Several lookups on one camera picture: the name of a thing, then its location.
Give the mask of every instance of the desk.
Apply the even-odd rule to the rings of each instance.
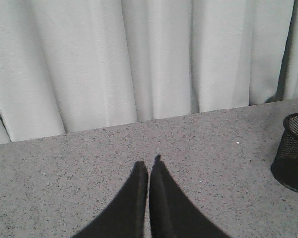
[[[193,204],[234,238],[298,238],[298,193],[270,165],[298,99],[0,145],[0,237],[70,237],[133,163],[161,153]],[[149,210],[145,237],[149,238]]]

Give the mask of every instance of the gray speckled countertop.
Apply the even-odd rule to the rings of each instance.
[[[298,193],[270,172],[298,99],[0,145],[0,238],[70,237],[157,153],[189,199],[234,238],[298,238]],[[148,207],[145,237],[149,238]]]

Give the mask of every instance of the white curtain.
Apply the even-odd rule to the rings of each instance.
[[[1,0],[0,143],[264,103],[293,0]],[[298,97],[298,9],[285,97]]]

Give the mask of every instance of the curtain fold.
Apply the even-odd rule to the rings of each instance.
[[[0,143],[264,103],[293,5],[2,0]],[[298,10],[287,67],[298,97]]]

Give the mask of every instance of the mesh cup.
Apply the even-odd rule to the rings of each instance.
[[[284,119],[284,133],[271,171],[278,182],[298,192],[298,113]]]

